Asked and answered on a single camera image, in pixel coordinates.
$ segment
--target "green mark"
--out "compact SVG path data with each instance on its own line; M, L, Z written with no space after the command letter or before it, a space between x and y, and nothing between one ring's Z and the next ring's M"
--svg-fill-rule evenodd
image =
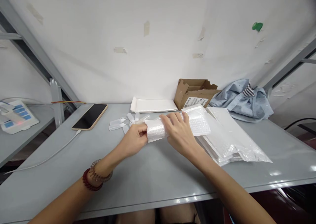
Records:
M253 25L252 25L252 29L253 30L256 30L256 31L260 31L261 30L261 28L263 27L263 23L261 23L261 22L255 22Z

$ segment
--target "phone screen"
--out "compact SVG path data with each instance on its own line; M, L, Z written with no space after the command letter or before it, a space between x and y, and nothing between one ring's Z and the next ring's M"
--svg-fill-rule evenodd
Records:
M93 123L105 109L106 104L94 104L90 109L78 120L78 122L72 127L77 129L91 128Z

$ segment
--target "striped fabric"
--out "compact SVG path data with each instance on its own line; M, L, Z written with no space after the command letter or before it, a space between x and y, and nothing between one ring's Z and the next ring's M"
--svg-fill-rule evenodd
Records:
M246 89L242 93L244 94L244 96L254 96L250 81L248 82Z

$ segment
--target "smartphone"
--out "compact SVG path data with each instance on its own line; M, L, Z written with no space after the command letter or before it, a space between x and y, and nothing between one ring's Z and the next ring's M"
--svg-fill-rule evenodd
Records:
M72 129L84 131L93 129L107 108L107 104L92 105L90 109L75 123Z

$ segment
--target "beaded bracelet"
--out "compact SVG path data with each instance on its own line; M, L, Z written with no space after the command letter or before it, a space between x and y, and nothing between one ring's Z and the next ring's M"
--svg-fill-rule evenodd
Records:
M111 173L110 173L107 177L102 177L102 176L98 175L98 174L95 172L94 167L95 167L95 165L96 165L100 160L101 160L101 159L96 160L95 162L92 163L91 168L90 168L90 173L91 173L91 175L93 176L92 179L93 179L94 181L98 181L98 182L105 183L105 182L109 181L109 179L112 177L113 171L111 171Z
M89 172L90 168L88 168L84 173L83 173L83 176L82 176L82 180L83 180L83 183L85 184L85 187L88 189L88 190L91 190L91 191L98 191L100 188L102 188L102 184L99 185L99 187L94 187L92 186L88 179L87 179L87 174Z
M82 176L82 179L83 179L83 183L85 185L85 187L91 191L98 191L103 183L109 181L109 179L112 177L113 175L113 171L111 171L111 173L107 176L107 177L102 177L100 175L98 175L95 170L94 170L94 167L95 165L100 161L101 159L99 160L96 160L92 163L91 165L91 168L88 168L84 173L83 173L83 176ZM89 176L92 176L92 179L94 181L97 181L97 182L102 182L102 184L99 185L99 187L94 187L93 185L91 185L87 179L87 175Z

